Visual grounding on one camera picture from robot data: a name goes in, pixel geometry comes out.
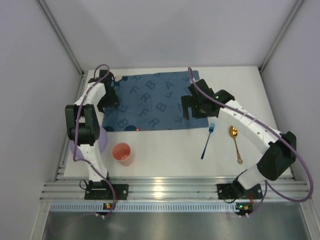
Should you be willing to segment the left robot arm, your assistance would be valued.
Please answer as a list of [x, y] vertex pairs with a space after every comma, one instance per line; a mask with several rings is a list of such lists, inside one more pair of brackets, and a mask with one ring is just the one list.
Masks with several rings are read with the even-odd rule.
[[104, 110], [120, 106], [114, 87], [115, 77], [109, 69], [94, 72], [84, 93], [75, 103], [65, 107], [66, 132], [73, 144], [73, 161], [85, 163], [89, 173], [85, 200], [117, 200], [102, 160], [102, 151], [107, 144], [106, 131], [102, 127]]

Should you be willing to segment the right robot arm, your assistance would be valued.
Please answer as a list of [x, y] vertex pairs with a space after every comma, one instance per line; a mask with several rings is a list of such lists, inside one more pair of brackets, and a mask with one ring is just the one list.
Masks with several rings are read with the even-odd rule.
[[204, 79], [188, 87], [189, 95], [181, 97], [183, 118], [196, 119], [216, 117], [235, 127], [262, 154], [261, 159], [246, 169], [230, 184], [235, 197], [244, 198], [259, 183], [277, 180], [295, 161], [293, 151], [297, 148], [296, 136], [288, 131], [281, 133], [258, 124], [226, 90], [213, 92]]

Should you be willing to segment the blue letter-print placemat cloth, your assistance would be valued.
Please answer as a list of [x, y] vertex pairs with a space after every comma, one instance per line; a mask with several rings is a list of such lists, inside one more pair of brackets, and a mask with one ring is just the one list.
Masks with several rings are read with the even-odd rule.
[[187, 71], [116, 75], [119, 107], [104, 110], [107, 132], [184, 130], [208, 127], [205, 118], [183, 118], [182, 96], [191, 84]]

